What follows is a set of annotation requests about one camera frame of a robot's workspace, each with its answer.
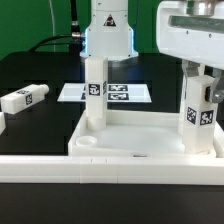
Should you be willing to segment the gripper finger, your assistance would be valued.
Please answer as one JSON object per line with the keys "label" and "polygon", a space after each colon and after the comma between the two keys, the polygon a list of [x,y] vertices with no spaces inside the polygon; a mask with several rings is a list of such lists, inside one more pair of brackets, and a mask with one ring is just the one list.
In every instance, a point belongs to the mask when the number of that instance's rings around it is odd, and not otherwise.
{"label": "gripper finger", "polygon": [[211,103],[221,103],[224,100],[224,70],[213,69],[214,81],[208,87],[207,101]]}

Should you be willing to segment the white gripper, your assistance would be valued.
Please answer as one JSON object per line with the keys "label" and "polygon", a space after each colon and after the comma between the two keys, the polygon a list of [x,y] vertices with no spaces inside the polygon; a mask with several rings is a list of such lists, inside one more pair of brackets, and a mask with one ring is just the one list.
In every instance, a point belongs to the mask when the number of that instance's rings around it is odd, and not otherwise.
{"label": "white gripper", "polygon": [[224,1],[215,4],[209,17],[187,14],[186,1],[161,2],[156,43],[161,53],[185,59],[185,79],[198,76],[200,64],[224,70]]}

